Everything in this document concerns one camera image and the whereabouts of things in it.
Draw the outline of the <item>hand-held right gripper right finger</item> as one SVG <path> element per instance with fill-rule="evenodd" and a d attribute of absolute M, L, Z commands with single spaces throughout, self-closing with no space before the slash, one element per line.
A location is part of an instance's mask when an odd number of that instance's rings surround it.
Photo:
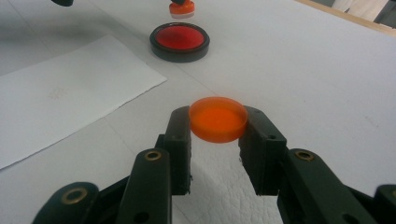
<path fill-rule="evenodd" d="M 255 193 L 277 197 L 284 224 L 375 224 L 319 155 L 287 148 L 287 139 L 259 109 L 247 108 L 238 146 Z"/>

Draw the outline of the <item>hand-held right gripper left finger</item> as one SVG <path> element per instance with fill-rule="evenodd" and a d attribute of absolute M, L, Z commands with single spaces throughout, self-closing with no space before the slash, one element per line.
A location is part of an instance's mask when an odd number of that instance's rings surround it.
<path fill-rule="evenodd" d="M 116 224 L 172 224 L 172 197 L 190 192 L 189 109 L 171 113 L 155 147 L 137 154 L 124 189 Z"/>

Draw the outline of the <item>small orange stamp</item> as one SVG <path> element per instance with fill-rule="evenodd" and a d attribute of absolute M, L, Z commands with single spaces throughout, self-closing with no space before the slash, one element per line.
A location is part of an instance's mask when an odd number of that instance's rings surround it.
<path fill-rule="evenodd" d="M 194 15 L 195 4 L 192 0 L 186 0 L 183 5 L 178 5 L 171 1 L 169 12 L 171 17 L 174 19 L 190 18 Z"/>

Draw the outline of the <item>round black red ink pad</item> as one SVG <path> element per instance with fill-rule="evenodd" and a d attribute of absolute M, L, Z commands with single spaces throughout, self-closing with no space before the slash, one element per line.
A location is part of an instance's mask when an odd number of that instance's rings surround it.
<path fill-rule="evenodd" d="M 206 56 L 210 37 L 197 25 L 169 22 L 155 28 L 149 41 L 157 57 L 172 63 L 191 63 Z"/>

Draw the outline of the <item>clear orange ink pad lid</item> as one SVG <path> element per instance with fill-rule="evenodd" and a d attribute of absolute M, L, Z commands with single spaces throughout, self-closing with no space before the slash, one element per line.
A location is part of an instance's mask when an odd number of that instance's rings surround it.
<path fill-rule="evenodd" d="M 211 143 L 228 143 L 243 135 L 247 110 L 235 100 L 206 97 L 194 102 L 189 109 L 192 132 Z"/>

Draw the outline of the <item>white paper sheet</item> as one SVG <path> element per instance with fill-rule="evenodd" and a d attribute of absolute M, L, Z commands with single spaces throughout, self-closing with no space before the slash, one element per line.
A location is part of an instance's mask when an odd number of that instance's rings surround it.
<path fill-rule="evenodd" d="M 0 170 L 165 81 L 111 35 L 0 76 Z"/>

